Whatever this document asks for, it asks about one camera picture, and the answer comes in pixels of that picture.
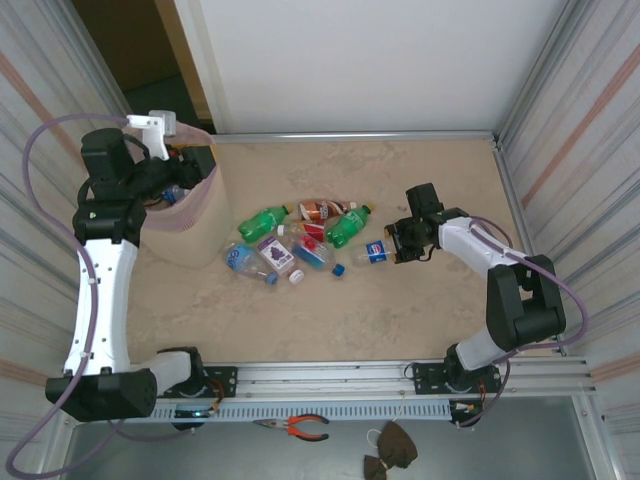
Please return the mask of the Pepsi bottle white cap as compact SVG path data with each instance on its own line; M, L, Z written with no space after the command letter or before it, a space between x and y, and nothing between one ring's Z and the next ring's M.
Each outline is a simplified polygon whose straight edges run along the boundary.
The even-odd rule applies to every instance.
M161 194L161 200L167 205L172 206L183 200L190 192L190 189L173 185Z

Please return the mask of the copper Nescafe bottle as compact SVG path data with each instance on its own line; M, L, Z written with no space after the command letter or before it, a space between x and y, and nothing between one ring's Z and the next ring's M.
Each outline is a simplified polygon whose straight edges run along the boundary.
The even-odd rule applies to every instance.
M353 201L310 199L300 202L297 205L297 211L303 221L325 222L345 215L357 206L358 204Z

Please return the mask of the red label tea bottle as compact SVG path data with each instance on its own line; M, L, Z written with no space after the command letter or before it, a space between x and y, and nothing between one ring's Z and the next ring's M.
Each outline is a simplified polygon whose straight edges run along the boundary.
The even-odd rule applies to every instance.
M323 223L296 221L288 224L281 224L277 227L276 233L280 237L306 234L318 242L326 241L326 231Z

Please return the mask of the pink mesh basket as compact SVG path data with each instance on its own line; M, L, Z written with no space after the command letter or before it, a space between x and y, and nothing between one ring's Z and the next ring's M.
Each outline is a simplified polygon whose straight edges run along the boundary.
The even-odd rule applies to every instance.
M162 204L161 196L153 200L149 207ZM162 259L180 266L200 268L210 264L219 254L233 224L233 215L228 228L221 222L206 222L204 225L183 232L141 230L141 242L146 248Z
M174 204L163 202L147 209L144 227L158 232L183 232L204 225L221 222L228 228L231 222L231 206L225 190L221 160L213 137L204 130L178 122L176 135L166 137L168 150L184 147L205 147L213 154L216 166L212 173L183 198Z

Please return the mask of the green Sprite bottle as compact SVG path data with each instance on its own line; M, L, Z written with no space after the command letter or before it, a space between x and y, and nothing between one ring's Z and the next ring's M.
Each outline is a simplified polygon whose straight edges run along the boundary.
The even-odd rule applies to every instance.
M336 249L345 247L364 229L373 210L371 205L363 204L348 211L328 228L326 231L327 242Z
M254 243L282 224L291 211L292 207L289 205L265 208L242 222L238 226L238 232L246 243Z

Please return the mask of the aluminium table edge strip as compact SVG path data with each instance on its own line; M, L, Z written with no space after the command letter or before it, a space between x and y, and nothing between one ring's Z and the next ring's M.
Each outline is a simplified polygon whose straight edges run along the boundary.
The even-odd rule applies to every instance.
M484 130L426 130L380 132L322 132L322 133L257 133L219 134L213 136L217 144L258 143L319 143L359 141L429 141L429 140L493 140L494 134Z

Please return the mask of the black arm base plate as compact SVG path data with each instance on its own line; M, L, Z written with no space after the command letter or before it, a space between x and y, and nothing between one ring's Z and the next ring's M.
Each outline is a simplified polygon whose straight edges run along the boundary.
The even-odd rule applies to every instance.
M166 391L161 399L217 399L234 398L238 385L238 368L235 366L205 366L205 381L203 387L197 392L186 394L180 392L177 387Z
M466 371L444 362L413 363L410 379L417 395L480 394L481 386L487 393L497 393L502 386L502 376L495 366Z

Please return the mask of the clear water bottle blue label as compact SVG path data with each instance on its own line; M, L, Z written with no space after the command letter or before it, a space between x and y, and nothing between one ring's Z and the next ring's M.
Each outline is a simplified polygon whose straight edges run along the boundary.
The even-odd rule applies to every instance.
M245 243L231 243L226 249L225 263L236 274L267 285L275 285L279 279L262 256Z

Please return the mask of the brown cloth pouch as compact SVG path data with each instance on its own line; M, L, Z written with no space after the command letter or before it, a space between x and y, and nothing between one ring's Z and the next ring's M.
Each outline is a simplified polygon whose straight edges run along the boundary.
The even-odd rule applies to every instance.
M387 422L381 430L377 451L376 456L364 457L365 480L388 480L391 469L406 469L418 458L414 441L396 422Z

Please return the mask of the wooden door frame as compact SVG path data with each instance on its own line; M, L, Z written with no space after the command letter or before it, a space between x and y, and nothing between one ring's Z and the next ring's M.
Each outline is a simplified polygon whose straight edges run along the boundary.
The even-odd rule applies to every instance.
M195 115L203 129L210 133L216 133L175 0L154 0L154 3L180 69Z

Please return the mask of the clear bottle red blue label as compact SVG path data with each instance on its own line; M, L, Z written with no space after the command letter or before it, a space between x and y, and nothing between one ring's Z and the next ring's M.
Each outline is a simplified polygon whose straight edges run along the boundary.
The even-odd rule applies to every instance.
M342 278L346 272L346 267L337 261L333 250L309 234L292 238L292 252L316 271L328 271L336 278Z

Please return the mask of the grape juice bottle purple label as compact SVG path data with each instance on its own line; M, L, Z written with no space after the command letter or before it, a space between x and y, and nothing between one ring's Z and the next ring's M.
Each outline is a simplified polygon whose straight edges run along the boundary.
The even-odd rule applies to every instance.
M305 277L294 254L276 237L269 236L260 242L257 250L267 264L279 276L292 285L298 285Z

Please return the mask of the aluminium mounting rail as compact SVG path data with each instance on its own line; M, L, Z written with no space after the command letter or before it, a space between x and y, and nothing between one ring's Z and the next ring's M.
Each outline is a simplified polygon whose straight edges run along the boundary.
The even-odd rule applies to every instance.
M440 361L417 361L427 363ZM235 399L241 401L355 400L414 397L413 363L403 361L243 363L238 368ZM509 366L497 367L502 376L499 390L505 396L556 397L593 395L596 392L589 367L582 358L517 356ZM418 395L434 398L492 396L480 394Z

